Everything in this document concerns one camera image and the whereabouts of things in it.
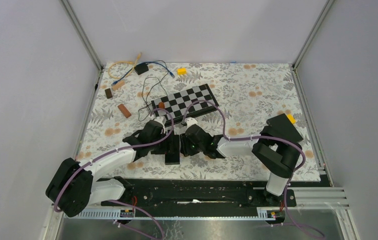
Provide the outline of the small black network switch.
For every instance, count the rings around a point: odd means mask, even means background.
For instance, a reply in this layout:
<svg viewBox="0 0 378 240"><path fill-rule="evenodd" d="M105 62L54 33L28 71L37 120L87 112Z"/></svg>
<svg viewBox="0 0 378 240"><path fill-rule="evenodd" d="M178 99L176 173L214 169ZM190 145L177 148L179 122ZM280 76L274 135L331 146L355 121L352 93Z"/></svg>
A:
<svg viewBox="0 0 378 240"><path fill-rule="evenodd" d="M180 164L180 137L174 132L170 132L170 136L165 140L165 165Z"/></svg>

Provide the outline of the black power adapter with cable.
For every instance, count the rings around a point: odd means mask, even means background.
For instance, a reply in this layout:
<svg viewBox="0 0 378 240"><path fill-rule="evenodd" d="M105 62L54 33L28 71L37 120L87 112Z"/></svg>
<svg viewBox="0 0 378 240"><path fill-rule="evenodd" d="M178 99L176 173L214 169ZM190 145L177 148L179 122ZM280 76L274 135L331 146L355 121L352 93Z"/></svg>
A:
<svg viewBox="0 0 378 240"><path fill-rule="evenodd" d="M166 74L162 78L158 78L158 77L154 77L154 76L148 76L143 81L141 97L142 97L144 106L137 110L137 120L139 122L146 120L148 117L151 116L151 113L153 112L153 107L151 107L151 104L148 101L148 97L151 95L152 89L156 86L160 86L161 89L167 94L167 91L163 86L163 80L165 79L166 76L170 76L172 78L176 77L176 75L168 68L167 63L163 60L145 61L145 62L139 63L135 67L135 72L138 75L146 73L149 70L149 67L151 65L158 65L161 68L164 68L166 70ZM155 84L153 84L149 88L149 90L145 90L146 83L147 83L148 79L156 79L157 82Z"/></svg>

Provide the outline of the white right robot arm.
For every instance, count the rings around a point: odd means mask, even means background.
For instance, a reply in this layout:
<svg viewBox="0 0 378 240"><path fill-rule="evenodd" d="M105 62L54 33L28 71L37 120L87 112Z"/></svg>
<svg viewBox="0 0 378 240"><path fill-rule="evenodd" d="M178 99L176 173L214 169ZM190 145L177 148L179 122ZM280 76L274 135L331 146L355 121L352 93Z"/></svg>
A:
<svg viewBox="0 0 378 240"><path fill-rule="evenodd" d="M186 131L181 145L185 156L203 153L211 159L232 156L254 156L270 171L264 201L270 206L278 205L284 199L284 189L292 177L302 153L299 144L303 137L294 126L294 119L280 114L266 121L259 136L226 138L224 135L210 135L198 122L189 117L185 120Z"/></svg>

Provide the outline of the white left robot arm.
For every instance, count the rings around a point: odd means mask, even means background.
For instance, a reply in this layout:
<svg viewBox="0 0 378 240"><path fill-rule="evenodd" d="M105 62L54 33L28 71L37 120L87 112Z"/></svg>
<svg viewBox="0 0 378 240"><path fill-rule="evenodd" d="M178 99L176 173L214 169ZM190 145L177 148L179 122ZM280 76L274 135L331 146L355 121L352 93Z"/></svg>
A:
<svg viewBox="0 0 378 240"><path fill-rule="evenodd" d="M132 192L124 183L112 178L101 181L108 172L147 156L171 135L165 131L163 116L149 120L143 129L124 138L115 148L85 163L69 157L62 161L45 194L55 212L75 217L88 205L115 200L125 206Z"/></svg>

